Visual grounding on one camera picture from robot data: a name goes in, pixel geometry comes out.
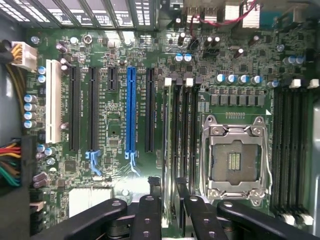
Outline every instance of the motherboard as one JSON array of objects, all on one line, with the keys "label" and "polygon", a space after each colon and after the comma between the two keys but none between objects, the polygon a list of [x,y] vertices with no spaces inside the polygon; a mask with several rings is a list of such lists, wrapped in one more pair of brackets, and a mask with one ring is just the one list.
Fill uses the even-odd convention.
[{"label": "motherboard", "polygon": [[43,195],[44,228],[134,202],[155,179],[171,226],[178,177],[214,205],[308,215],[314,29],[123,34],[27,31],[38,71],[24,126],[37,136],[30,195]]}]

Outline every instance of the white pci slot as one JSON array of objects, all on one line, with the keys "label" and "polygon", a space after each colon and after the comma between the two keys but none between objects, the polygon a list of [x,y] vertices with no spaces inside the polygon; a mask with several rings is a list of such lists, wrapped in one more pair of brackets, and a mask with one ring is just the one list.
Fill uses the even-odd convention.
[{"label": "white pci slot", "polygon": [[61,63],[46,60],[45,142],[61,141]]}]

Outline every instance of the white power connector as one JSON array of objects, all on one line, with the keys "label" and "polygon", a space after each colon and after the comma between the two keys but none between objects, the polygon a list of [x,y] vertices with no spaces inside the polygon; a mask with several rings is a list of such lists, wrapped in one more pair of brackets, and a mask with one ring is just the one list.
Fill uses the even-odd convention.
[{"label": "white power connector", "polygon": [[22,47],[21,63],[11,63],[11,64],[35,73],[37,71],[37,57],[38,57],[37,49],[29,46],[24,41],[13,41],[12,47],[14,48],[17,44],[21,44],[21,47]]}]

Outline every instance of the blue pcie slot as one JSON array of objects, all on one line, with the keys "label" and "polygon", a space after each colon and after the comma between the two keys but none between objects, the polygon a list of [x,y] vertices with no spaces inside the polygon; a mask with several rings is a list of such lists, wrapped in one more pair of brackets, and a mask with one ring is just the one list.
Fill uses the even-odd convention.
[{"label": "blue pcie slot", "polygon": [[124,158],[130,160],[131,170],[136,166],[136,68],[128,67],[126,72],[126,131]]}]

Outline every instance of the power connector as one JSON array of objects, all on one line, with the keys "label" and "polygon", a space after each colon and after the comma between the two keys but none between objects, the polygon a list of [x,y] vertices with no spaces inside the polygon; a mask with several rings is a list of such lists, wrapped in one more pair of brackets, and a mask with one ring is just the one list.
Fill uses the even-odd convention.
[{"label": "power connector", "polygon": [[23,41],[13,41],[11,44],[11,53],[14,57],[11,64],[35,73],[37,71],[37,49],[29,46]]}]

